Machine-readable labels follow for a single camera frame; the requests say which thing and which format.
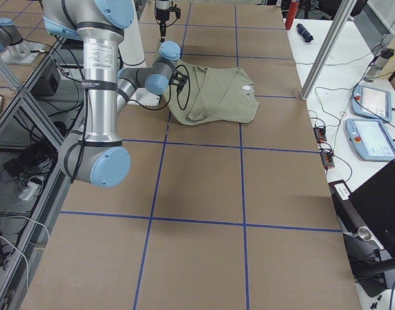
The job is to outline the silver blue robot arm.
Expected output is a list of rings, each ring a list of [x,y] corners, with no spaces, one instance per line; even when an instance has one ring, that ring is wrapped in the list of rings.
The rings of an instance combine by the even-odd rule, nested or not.
[[[58,154],[62,172],[73,180],[97,187],[124,180],[131,157],[116,132],[118,113],[138,88],[160,96],[176,75],[180,47],[172,41],[160,45],[151,67],[119,69],[119,45],[135,17],[132,1],[44,2],[47,32],[83,42],[85,120],[65,138]]]
[[[166,37],[167,22],[170,15],[170,2],[166,0],[155,1],[155,19],[159,26],[160,41],[164,42]]]

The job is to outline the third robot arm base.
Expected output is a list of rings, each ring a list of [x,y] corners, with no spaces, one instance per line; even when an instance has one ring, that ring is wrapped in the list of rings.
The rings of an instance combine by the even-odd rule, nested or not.
[[[7,17],[0,17],[0,54],[9,65],[30,65],[36,58],[16,24]]]

